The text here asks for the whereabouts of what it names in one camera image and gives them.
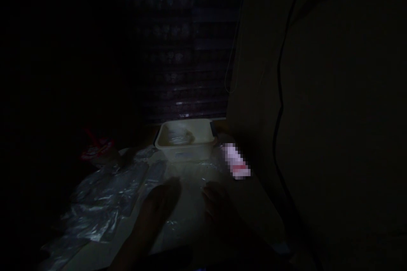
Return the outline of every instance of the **black cable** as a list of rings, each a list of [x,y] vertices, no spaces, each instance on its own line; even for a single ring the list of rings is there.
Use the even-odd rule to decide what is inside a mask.
[[[285,45],[285,40],[287,38],[288,28],[290,26],[291,16],[292,16],[292,14],[294,12],[294,7],[295,7],[296,2],[297,2],[297,0],[293,0],[293,3],[291,4],[290,11],[288,12],[287,23],[285,25],[284,40],[283,40],[283,43],[281,45],[280,54],[279,54],[279,61],[278,61],[278,64],[277,64],[277,82],[278,82],[278,88],[279,88],[280,110],[279,110],[279,114],[277,116],[276,126],[274,128],[273,159],[274,159],[274,165],[276,166],[276,171],[277,171],[278,177],[280,179],[280,182],[282,184],[282,187],[284,189],[284,192],[285,192],[285,194],[286,194],[286,196],[288,198],[288,201],[290,202],[290,204],[292,205],[292,208],[294,210],[295,217],[297,218],[297,223],[298,223],[298,225],[300,227],[300,230],[302,231],[305,239],[308,241],[309,250],[310,250],[312,258],[314,260],[315,267],[317,268],[318,271],[323,271],[322,264],[321,264],[318,256],[316,255],[315,249],[313,248],[313,246],[311,244],[311,241],[310,241],[311,238],[309,237],[309,235],[307,233],[307,228],[305,227],[305,224],[301,220],[300,213],[298,212],[298,210],[297,210],[297,208],[295,206],[295,203],[294,203],[294,199],[291,196],[290,191],[288,190],[287,184],[285,183],[284,177],[283,177],[283,175],[281,173],[281,170],[280,170],[280,168],[279,168],[279,166],[277,164],[277,158],[276,158],[277,135],[278,135],[278,132],[279,132],[281,117],[282,117],[283,111],[284,111],[283,91],[282,91],[282,85],[281,85],[281,59],[282,59],[282,56],[283,56],[284,45]]]

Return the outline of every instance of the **plastic bag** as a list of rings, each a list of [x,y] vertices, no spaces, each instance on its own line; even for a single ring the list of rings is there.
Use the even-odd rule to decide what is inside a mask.
[[[105,166],[86,177],[71,196],[70,209],[61,217],[57,229],[72,238],[111,241],[120,219],[131,215],[147,172],[151,171],[149,177],[157,176],[166,168],[166,162],[149,166],[148,158],[155,152],[149,146],[123,168]]]
[[[161,181],[167,161],[151,163],[156,152],[149,146],[137,152],[131,164],[104,166],[77,186],[57,227],[64,236],[42,247],[50,258],[40,264],[40,270],[60,270],[89,241],[113,239],[120,220],[131,215],[140,194],[145,198]]]
[[[58,271],[85,246],[89,240],[61,237],[44,245],[41,250],[50,253],[50,257],[38,266],[38,270]]]
[[[193,141],[192,133],[186,128],[177,127],[168,131],[168,142],[171,145],[187,145]]]

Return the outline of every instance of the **bare foot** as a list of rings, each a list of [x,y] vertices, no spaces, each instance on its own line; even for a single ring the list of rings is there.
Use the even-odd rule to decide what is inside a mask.
[[[202,196],[206,217],[225,243],[234,248],[246,249],[252,247],[253,243],[258,245],[262,242],[242,220],[223,186],[217,182],[208,182]]]

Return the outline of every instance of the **wall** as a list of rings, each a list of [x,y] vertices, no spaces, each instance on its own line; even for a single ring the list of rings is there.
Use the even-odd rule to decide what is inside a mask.
[[[227,117],[277,208],[276,66],[291,2],[245,1]],[[406,7],[326,0],[287,36],[277,161],[326,270],[406,268]]]
[[[137,141],[142,122],[88,0],[11,3],[3,198],[12,240],[5,243],[13,266],[31,269],[72,189],[95,170],[79,160],[89,143],[81,128],[123,148]]]

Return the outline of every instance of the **floor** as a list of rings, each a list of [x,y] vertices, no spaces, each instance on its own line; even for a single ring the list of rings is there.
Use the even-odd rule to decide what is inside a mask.
[[[225,121],[215,121],[215,126],[220,132],[227,131]],[[158,127],[151,128],[150,138],[147,138],[145,143],[152,143],[157,130]],[[279,245],[284,242],[283,223],[258,179],[253,177],[249,180],[235,181],[219,166],[217,156],[213,154],[212,158],[210,162],[169,163],[164,174],[164,180],[171,177],[181,178],[182,193],[174,212],[157,238],[152,253],[189,244],[192,247],[193,258],[185,270],[195,270],[224,261],[234,255],[233,251],[228,249],[204,223],[201,189],[206,181],[222,183],[242,218],[268,243]],[[163,153],[157,152],[152,156],[151,162],[161,159],[164,159]],[[131,216],[121,221],[112,242],[89,243],[64,270],[91,271],[109,266],[131,232],[140,201],[136,203]]]

